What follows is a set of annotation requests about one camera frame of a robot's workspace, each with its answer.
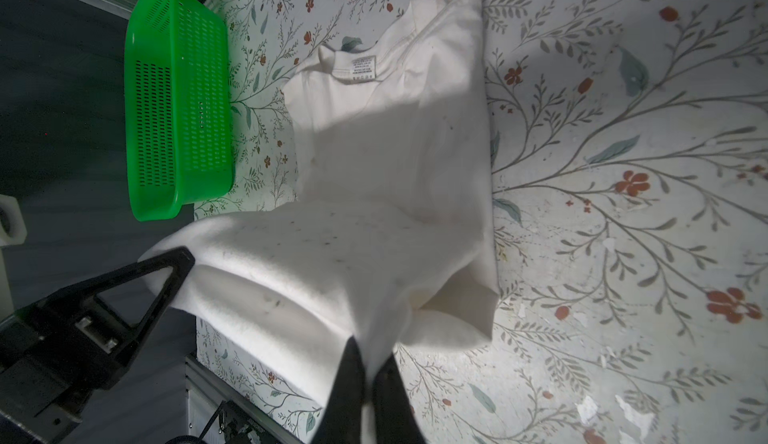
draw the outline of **white t-shirt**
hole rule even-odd
[[[298,202],[198,220],[173,306],[325,404],[347,339],[369,380],[398,342],[487,343],[498,302],[481,0],[412,0],[368,51],[285,85]],[[161,279],[149,282],[155,291]]]

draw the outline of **clothing label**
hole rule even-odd
[[[376,56],[368,55],[352,61],[352,80],[370,81],[376,78]]]

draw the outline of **peeling paper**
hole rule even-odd
[[[619,403],[619,407],[624,411],[624,417],[640,428],[640,441],[642,442],[648,437],[648,431],[650,430],[650,424],[654,421],[656,414],[652,412],[648,414],[641,414],[634,410],[632,406],[627,404],[619,394],[616,395],[616,402]]]
[[[591,396],[584,396],[584,400],[581,401],[581,404],[576,405],[576,410],[581,418],[581,424],[587,426],[589,425],[590,420],[598,414],[598,404]]]
[[[587,315],[585,313],[571,314],[582,326],[587,327]]]
[[[614,250],[616,249],[616,239],[615,238],[603,239],[603,247],[608,249],[608,252],[614,252]]]
[[[634,440],[634,438],[626,432],[619,430],[619,444],[638,444],[638,441]]]

